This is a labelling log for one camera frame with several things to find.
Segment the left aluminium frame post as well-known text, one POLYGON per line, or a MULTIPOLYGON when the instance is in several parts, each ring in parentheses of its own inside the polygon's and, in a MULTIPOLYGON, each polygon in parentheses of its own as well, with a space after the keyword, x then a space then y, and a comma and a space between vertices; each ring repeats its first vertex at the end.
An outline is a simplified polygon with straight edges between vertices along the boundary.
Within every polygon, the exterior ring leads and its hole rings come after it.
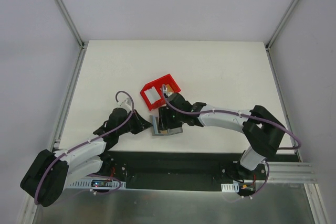
POLYGON ((65 6, 65 3, 63 0, 54 0, 61 16, 63 17, 66 25, 68 26, 72 36, 74 37, 76 43, 78 44, 80 49, 85 49, 86 48, 86 42, 82 39, 73 19, 70 16, 70 13, 65 6))

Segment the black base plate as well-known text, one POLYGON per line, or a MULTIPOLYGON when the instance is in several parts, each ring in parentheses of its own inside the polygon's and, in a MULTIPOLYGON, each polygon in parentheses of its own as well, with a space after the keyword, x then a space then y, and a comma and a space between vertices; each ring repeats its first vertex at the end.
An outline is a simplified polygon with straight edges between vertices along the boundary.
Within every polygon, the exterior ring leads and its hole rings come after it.
POLYGON ((220 191, 222 184, 266 179, 263 164, 242 170, 235 153, 108 151, 99 157, 103 164, 97 173, 112 175, 127 189, 220 191))

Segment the aluminium front rail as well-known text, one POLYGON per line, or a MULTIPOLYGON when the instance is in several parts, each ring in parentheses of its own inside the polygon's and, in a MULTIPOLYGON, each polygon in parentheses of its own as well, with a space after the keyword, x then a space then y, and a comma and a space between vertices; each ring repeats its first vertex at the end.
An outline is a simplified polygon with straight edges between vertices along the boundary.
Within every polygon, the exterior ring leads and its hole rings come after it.
POLYGON ((270 183, 314 184, 317 177, 310 163, 303 162, 269 162, 270 183))

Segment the grey leather card holder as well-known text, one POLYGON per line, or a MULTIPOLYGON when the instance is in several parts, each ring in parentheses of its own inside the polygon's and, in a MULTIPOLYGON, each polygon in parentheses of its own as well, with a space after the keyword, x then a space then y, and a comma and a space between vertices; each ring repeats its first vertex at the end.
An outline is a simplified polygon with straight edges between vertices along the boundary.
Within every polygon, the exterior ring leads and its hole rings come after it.
POLYGON ((152 126, 152 135, 153 136, 171 136, 171 135, 176 135, 176 134, 182 134, 183 129, 182 127, 175 128, 175 129, 164 129, 167 130, 169 133, 168 134, 162 134, 160 133, 159 129, 159 117, 157 115, 150 115, 150 122, 153 124, 152 126))

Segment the right aluminium frame post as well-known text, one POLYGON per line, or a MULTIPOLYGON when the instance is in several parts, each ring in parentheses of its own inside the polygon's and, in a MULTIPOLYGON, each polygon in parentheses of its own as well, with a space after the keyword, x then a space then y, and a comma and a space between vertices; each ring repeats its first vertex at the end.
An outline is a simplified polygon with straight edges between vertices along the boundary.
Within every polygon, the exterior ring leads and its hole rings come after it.
POLYGON ((299 5, 300 1, 301 0, 291 0, 284 14, 282 15, 279 23, 277 24, 274 32, 272 33, 270 39, 267 41, 267 43, 265 43, 266 51, 269 51, 272 48, 277 38, 279 37, 280 33, 282 32, 287 22, 289 21, 291 15, 294 13, 296 7, 299 5))

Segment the red plastic bin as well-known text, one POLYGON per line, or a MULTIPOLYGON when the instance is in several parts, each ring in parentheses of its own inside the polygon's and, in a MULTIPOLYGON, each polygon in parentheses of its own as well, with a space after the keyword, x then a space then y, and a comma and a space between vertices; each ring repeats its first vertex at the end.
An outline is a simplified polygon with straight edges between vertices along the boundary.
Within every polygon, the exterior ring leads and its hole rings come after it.
POLYGON ((162 97, 162 85, 167 87, 168 92, 180 92, 181 89, 170 74, 166 74, 144 85, 140 95, 149 111, 155 110, 165 104, 162 97))

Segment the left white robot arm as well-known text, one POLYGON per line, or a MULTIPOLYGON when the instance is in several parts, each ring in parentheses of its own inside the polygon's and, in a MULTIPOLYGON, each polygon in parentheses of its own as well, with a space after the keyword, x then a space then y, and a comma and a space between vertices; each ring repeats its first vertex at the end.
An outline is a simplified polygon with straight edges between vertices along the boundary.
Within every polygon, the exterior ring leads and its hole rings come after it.
POLYGON ((23 191, 43 207, 52 205, 71 183, 90 174, 106 176, 111 164, 105 160, 106 152, 114 147, 123 134, 141 133, 152 127, 137 111, 116 108, 97 128, 92 139, 68 150, 38 153, 20 182, 23 191))

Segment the white card stack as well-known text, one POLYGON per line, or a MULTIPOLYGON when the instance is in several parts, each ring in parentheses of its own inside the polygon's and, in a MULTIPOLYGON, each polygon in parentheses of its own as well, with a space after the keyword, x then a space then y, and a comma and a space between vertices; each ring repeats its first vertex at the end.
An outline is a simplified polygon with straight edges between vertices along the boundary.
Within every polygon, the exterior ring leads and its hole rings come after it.
POLYGON ((155 87, 152 87, 150 89, 145 90, 145 95, 148 99, 148 101, 150 102, 150 104, 154 104, 157 101, 160 101, 161 97, 158 93, 158 91, 156 90, 155 87))

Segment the aluminium frame post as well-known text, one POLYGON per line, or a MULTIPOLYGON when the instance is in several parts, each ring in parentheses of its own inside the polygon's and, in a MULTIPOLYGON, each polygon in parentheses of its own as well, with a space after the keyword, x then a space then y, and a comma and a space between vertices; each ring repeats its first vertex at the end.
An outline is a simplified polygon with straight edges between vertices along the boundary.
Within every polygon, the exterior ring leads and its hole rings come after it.
POLYGON ((291 0, 284 14, 282 15, 279 23, 277 24, 274 32, 272 33, 270 39, 267 41, 267 43, 265 43, 266 51, 269 51, 272 48, 277 38, 279 37, 280 33, 282 32, 287 22, 289 21, 291 15, 294 13, 296 7, 299 5, 300 1, 301 0, 291 0))
POLYGON ((70 16, 70 13, 65 6, 65 3, 63 0, 54 0, 61 16, 63 17, 66 25, 68 26, 72 36, 74 37, 76 43, 78 44, 80 49, 85 49, 86 48, 86 42, 82 39, 73 19, 70 16))

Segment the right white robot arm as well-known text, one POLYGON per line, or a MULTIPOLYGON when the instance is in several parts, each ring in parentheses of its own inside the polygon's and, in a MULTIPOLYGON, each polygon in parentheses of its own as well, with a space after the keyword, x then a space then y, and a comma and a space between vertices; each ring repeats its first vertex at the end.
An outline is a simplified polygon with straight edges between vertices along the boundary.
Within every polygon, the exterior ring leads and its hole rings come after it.
POLYGON ((159 130, 172 130, 189 126, 213 126, 233 130, 245 135, 249 147, 236 166, 242 179, 250 178, 256 167, 267 158, 274 157, 283 139, 283 125, 263 106, 251 110, 225 110, 203 102, 190 104, 179 93, 167 97, 168 104, 158 109, 159 130))

